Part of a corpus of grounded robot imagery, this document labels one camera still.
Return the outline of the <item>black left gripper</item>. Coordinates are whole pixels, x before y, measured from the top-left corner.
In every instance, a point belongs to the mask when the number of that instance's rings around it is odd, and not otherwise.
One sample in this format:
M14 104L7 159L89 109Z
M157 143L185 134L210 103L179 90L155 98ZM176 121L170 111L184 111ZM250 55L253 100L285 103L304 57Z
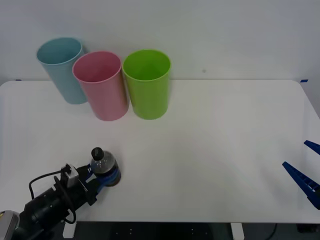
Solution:
M65 203L70 207L81 207L85 203L92 206L97 201L97 195L104 187L113 187L121 180L119 167L109 170L92 172L91 165L75 168L73 165L65 165L61 168L60 179L54 184Z

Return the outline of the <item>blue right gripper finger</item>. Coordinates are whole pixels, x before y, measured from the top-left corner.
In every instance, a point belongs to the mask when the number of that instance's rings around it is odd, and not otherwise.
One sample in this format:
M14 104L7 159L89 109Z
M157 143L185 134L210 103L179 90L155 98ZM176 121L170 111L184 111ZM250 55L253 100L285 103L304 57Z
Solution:
M312 203L316 209L320 209L320 185L313 181L311 178L304 175L302 172L294 168L286 161L282 163L282 166L304 192L307 199Z
M312 141L306 140L304 143L307 147L312 149L314 152L316 152L318 155L320 155L320 145L317 143L314 143Z

